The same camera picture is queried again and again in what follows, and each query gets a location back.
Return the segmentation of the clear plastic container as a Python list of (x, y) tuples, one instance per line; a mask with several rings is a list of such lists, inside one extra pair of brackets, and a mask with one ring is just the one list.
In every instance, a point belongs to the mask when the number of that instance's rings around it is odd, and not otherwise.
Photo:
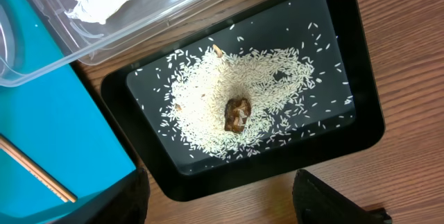
[(222, 0), (130, 0), (104, 25), (70, 19), (75, 0), (1, 0), (15, 63), (1, 85), (17, 87), (74, 61), (100, 64)]

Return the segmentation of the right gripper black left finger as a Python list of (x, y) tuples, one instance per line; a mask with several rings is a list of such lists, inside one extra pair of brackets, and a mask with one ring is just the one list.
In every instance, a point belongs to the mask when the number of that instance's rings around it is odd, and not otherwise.
[(150, 186), (145, 169), (136, 169), (56, 224), (144, 224)]

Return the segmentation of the black plastic tray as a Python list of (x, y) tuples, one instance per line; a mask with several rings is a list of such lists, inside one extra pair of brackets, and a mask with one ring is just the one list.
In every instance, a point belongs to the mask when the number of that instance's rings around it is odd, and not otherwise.
[(185, 202), (355, 153), (375, 145), (385, 124), (357, 0), (266, 0), (185, 37), (176, 48), (196, 49), (211, 36), (234, 50), (302, 44), (314, 56), (322, 84), (308, 94), (308, 117), (293, 117), (288, 132), (261, 138), (259, 154), (223, 162), (187, 150), (159, 133), (164, 107), (154, 92), (158, 51), (108, 74), (101, 97), (161, 190)]

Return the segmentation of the white rice grains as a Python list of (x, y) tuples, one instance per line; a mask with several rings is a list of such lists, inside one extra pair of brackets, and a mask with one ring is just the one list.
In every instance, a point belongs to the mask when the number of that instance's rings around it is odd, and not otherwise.
[[(130, 72), (126, 86), (155, 134), (182, 144), (189, 161), (227, 162), (349, 126), (355, 100), (327, 22), (277, 28), (276, 43), (254, 46), (240, 25)], [(224, 130), (225, 106), (247, 98), (240, 134)]]

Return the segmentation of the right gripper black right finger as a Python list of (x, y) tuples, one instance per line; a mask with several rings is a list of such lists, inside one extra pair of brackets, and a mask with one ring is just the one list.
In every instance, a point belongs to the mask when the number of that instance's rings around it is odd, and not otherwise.
[(296, 171), (292, 195), (298, 224), (392, 224), (383, 207), (366, 211), (304, 169)]

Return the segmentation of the large white plate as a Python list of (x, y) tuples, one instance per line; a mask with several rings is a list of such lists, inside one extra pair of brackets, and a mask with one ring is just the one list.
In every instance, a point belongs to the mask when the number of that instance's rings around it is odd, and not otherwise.
[(6, 10), (1, 6), (1, 76), (15, 63), (15, 37)]

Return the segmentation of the brown food scrap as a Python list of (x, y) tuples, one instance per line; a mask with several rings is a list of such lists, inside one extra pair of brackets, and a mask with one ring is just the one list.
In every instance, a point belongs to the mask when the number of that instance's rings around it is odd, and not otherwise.
[(240, 134), (251, 115), (251, 105), (247, 98), (232, 98), (225, 106), (224, 130)]

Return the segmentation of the teal serving tray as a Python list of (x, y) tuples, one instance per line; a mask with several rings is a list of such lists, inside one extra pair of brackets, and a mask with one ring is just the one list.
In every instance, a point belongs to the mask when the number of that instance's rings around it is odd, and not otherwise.
[[(28, 0), (1, 0), (15, 41), (1, 59), (14, 81), (63, 54)], [(7, 153), (1, 154), (1, 222), (45, 223), (82, 207), (135, 170), (96, 103), (69, 66), (1, 88), (1, 134), (76, 197), (64, 202)]]

